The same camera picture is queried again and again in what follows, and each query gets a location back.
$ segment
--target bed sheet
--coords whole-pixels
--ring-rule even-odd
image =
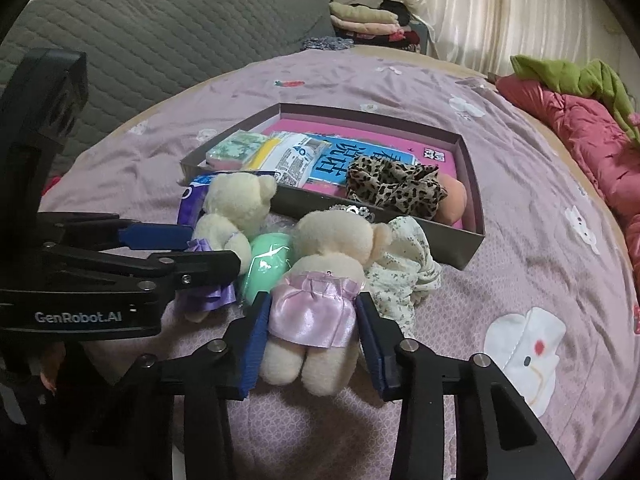
[[[445,267],[442,288],[417,308],[418,338],[463,359],[483,349],[499,353],[500,341],[510,341],[514,355],[528,353],[544,377],[526,393],[532,408],[577,477],[598,478],[640,415],[635,291],[619,230],[590,184],[562,160],[564,148],[550,145],[486,81],[417,66],[423,56],[388,59],[381,52],[395,55],[303,52],[203,83],[84,152],[42,209],[174,222],[179,160],[204,137],[277,102],[356,110],[376,104],[377,113],[460,133],[478,178],[486,238],[464,271]],[[276,80],[305,84],[282,88]],[[473,109],[482,115],[467,112]],[[580,235],[585,224],[591,237]],[[160,335],[86,349],[115,380],[140,353],[188,354],[238,315],[230,308],[194,325],[174,316],[170,304]],[[455,471],[454,414],[450,399],[445,404],[448,477]],[[178,402],[176,420],[180,409]],[[247,400],[229,405],[239,478],[386,479],[399,411],[400,403],[377,400],[360,368],[333,398],[309,396],[299,383],[258,382]],[[178,423],[177,442],[180,432]]]

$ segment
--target stack of folded clothes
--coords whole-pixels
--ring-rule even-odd
[[[363,5],[348,6],[331,2],[331,21],[339,38],[349,38],[358,44],[373,44],[401,48],[417,49],[420,43],[418,34],[409,27],[409,12],[400,2],[385,0],[379,9]]]

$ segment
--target cream teddy bear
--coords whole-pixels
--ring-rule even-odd
[[[366,289],[364,267],[391,243],[386,224],[344,210],[315,211],[295,227],[299,260],[271,289],[269,338],[260,376],[289,384],[298,375],[316,396],[337,394],[358,359],[354,298]]]
[[[252,260],[248,238],[258,234],[276,189],[276,180],[270,175],[217,175],[209,184],[203,205],[205,214],[193,230],[192,241],[197,243],[190,250],[233,251],[240,260],[240,275],[247,273]],[[190,321],[201,322],[211,310],[222,306],[222,301],[226,301],[225,304],[235,301],[233,285],[222,291],[188,290],[183,303],[184,315]]]

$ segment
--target pink satin bow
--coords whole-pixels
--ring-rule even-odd
[[[347,346],[356,332],[360,284],[325,272],[286,275],[271,289],[269,332],[305,346]]]

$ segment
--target white striped curtain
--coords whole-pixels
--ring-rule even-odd
[[[479,72],[511,73],[529,54],[620,65],[622,30],[602,0],[406,0],[433,29],[431,55]]]

